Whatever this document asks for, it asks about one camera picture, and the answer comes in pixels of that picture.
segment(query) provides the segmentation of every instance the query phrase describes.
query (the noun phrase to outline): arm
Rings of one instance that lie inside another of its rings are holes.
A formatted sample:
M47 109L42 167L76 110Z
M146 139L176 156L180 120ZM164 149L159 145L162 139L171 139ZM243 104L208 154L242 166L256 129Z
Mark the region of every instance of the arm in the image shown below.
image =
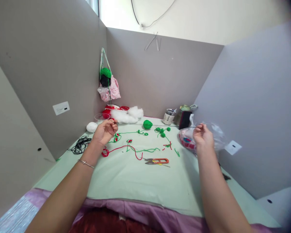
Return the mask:
M106 120L97 127L80 160L96 166L103 147L118 130L116 122ZM25 232L68 232L86 198L93 171L93 168L77 162L43 204Z
M211 232L251 232L250 224L223 178L212 133L204 124L193 132L205 218Z

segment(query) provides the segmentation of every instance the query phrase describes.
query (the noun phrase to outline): electrical outlet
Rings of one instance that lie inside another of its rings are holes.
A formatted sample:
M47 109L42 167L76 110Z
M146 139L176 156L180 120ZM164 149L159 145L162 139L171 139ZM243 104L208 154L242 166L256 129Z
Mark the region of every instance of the electrical outlet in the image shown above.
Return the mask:
M53 105L53 109L56 115L62 114L70 110L68 101L57 104L57 105Z
M231 141L226 147L225 150L229 152L231 155L234 155L239 149L241 149L242 146L239 145L235 141Z

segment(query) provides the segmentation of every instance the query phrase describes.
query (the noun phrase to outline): bracelet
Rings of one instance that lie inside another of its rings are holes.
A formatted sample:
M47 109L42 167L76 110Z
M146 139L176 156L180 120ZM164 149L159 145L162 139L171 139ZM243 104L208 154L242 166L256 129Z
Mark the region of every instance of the bracelet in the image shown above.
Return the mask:
M85 165L91 167L92 169L95 169L95 167L89 165L86 161L78 160L78 162L83 163L83 164L85 164Z

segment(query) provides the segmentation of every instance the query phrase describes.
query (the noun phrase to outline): purple fabric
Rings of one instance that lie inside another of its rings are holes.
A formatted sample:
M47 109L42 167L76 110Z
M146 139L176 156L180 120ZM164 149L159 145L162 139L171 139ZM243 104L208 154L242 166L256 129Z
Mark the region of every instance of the purple fabric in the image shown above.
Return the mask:
M25 197L37 208L41 208L51 192L42 189L32 189L25 194ZM74 222L79 221L82 216L94 207L106 207L125 217L132 218L138 222L164 232L209 232L204 218L182 215L176 211L152 206L142 203L122 200L94 200L86 198ZM261 224L252 224L256 232L276 232L276 228L268 228Z

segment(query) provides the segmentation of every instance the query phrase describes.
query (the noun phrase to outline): clear plastic cup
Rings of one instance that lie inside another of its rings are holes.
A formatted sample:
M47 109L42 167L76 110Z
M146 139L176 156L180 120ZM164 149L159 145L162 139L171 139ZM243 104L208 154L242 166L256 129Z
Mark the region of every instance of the clear plastic cup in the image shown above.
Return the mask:
M95 120L97 121L97 124L101 124L103 121L105 120L109 120L110 119L110 114L108 113L99 113L97 115L95 115Z

